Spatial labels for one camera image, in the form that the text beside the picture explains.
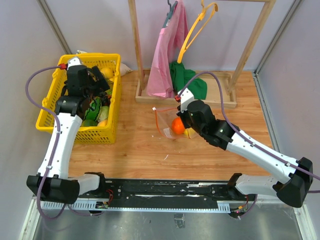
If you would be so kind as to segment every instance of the yellow plastic crate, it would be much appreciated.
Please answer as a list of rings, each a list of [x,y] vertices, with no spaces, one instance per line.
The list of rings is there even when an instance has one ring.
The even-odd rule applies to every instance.
[[[77,55],[63,55],[58,64],[66,64],[69,59],[79,57],[84,65],[91,68],[98,66],[99,68],[109,67],[114,71],[114,85],[112,90],[112,98],[109,109],[108,123],[106,126],[89,126],[80,127],[75,137],[75,143],[81,144],[113,144],[116,141],[116,129],[118,123],[118,115],[121,98],[121,75],[119,54],[103,54],[103,53],[82,53]],[[56,69],[52,74],[53,81],[51,83],[47,96],[42,101],[42,106],[55,111],[56,101],[61,95],[64,82],[67,80],[65,70]],[[42,132],[53,132],[55,119],[48,112],[41,110],[36,121],[36,129]]]

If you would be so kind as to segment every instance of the pink garment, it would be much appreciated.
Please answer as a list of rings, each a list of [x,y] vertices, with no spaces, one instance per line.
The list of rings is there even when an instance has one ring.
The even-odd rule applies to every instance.
[[[177,0],[174,13],[166,28],[162,28],[155,47],[146,92],[149,96],[173,98],[174,89],[169,63],[174,60],[176,48],[181,49],[188,35],[187,15],[183,0]]]

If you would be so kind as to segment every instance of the wooden tabletop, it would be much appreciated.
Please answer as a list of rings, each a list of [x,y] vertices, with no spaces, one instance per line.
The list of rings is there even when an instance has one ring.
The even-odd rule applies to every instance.
[[[152,104],[135,102],[138,72],[121,77],[122,96],[115,144],[76,144],[69,176],[102,172],[106,178],[229,180],[233,173],[268,175],[259,166],[232,152],[193,139],[164,138],[156,128]],[[237,107],[226,109],[230,121],[271,147],[252,73],[236,84]],[[220,109],[212,109],[222,119]]]

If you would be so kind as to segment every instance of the plastic bag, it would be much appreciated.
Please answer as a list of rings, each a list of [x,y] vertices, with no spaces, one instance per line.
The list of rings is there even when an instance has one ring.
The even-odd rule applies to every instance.
[[[153,108],[155,112],[155,124],[159,133],[168,139],[179,139],[187,138],[192,139],[198,134],[192,129],[178,129],[181,130],[179,133],[176,128],[176,123],[180,121],[180,118],[177,116],[177,109],[174,107],[162,107],[162,108]]]

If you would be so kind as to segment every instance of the green cloth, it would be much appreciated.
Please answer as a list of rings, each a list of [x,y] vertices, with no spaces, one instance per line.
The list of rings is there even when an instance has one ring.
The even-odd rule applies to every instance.
[[[177,61],[169,63],[170,75],[172,80],[173,89],[179,92],[187,82],[196,75],[196,72],[190,69],[185,69],[182,63]],[[207,83],[201,78],[196,78],[188,86],[188,89],[194,95],[194,99],[205,100],[207,97]]]

